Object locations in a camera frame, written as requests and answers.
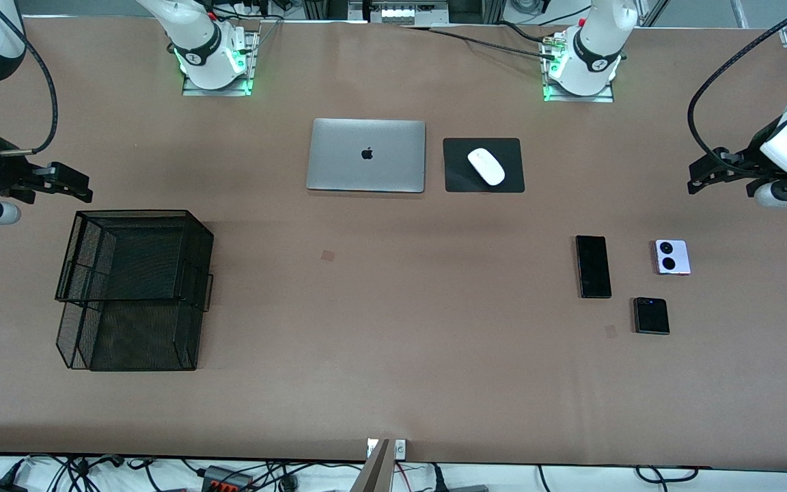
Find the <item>gray floor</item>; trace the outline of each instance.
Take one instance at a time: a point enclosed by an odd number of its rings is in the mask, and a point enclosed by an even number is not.
[[[564,2],[572,0],[553,0]],[[747,26],[753,29],[769,28],[787,16],[787,0],[671,0],[656,26],[737,27],[735,3],[743,6]],[[19,4],[25,15],[149,15],[135,0],[21,0]]]

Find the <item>wire basket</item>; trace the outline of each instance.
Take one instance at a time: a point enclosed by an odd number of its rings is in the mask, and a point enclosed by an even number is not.
[[[57,349],[76,370],[194,370],[215,237],[187,210],[78,212]]]

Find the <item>white mouse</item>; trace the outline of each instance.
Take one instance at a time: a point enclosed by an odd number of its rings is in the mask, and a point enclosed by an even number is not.
[[[506,177],[506,172],[503,171],[503,166],[497,161],[497,158],[485,149],[475,149],[467,156],[469,164],[478,171],[485,183],[496,187],[503,182]]]

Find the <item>table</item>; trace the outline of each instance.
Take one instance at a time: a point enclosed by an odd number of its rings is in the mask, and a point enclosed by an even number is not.
[[[359,460],[384,435],[412,461],[787,467],[787,210],[745,182],[686,190],[687,102],[755,31],[637,30],[616,102],[582,104],[543,102],[534,59],[396,26],[281,25],[240,99],[181,96],[154,20],[27,28],[61,110],[36,162],[96,199],[40,196],[0,228],[0,450]],[[785,104],[769,40],[697,119],[739,149]],[[48,118],[28,59],[0,135],[30,146]],[[425,120],[426,192],[308,192],[313,118]],[[444,137],[521,138],[527,190],[446,193]],[[53,295],[88,208],[215,233],[199,370],[66,370]],[[612,299],[579,299],[576,234],[607,237]],[[691,277],[653,273],[659,238],[688,242]],[[667,299],[670,336],[632,333],[636,296]]]

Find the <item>small black phone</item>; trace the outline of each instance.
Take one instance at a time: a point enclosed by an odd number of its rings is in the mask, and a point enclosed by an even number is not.
[[[664,299],[634,299],[633,320],[637,333],[669,334],[669,318]]]
[[[576,236],[575,250],[579,262],[579,283],[584,299],[612,297],[609,281],[609,259],[606,256],[606,238],[603,236]]]

